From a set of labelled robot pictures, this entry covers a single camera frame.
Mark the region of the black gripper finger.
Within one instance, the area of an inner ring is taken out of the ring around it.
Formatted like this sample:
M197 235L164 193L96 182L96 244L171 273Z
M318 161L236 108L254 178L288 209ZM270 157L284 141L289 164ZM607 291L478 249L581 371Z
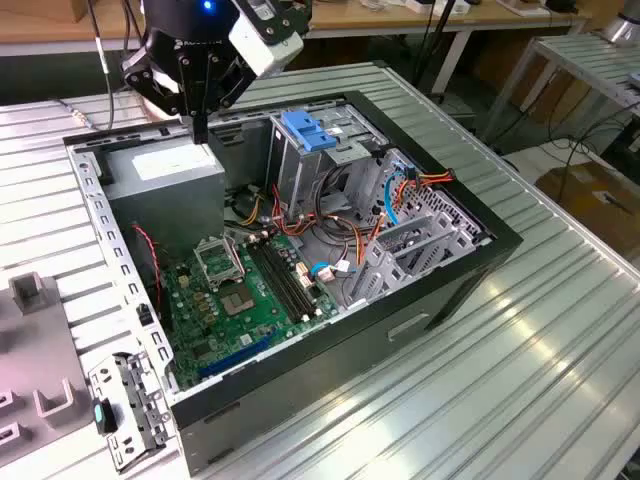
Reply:
M198 107L180 85L171 89L162 84L159 78L163 75L153 68L145 49L139 49L122 61L125 83L163 113L179 116L193 143L198 144Z
M198 113L198 143L208 140L209 116L233 105L253 82L253 70L240 57L223 58L209 54L204 93Z

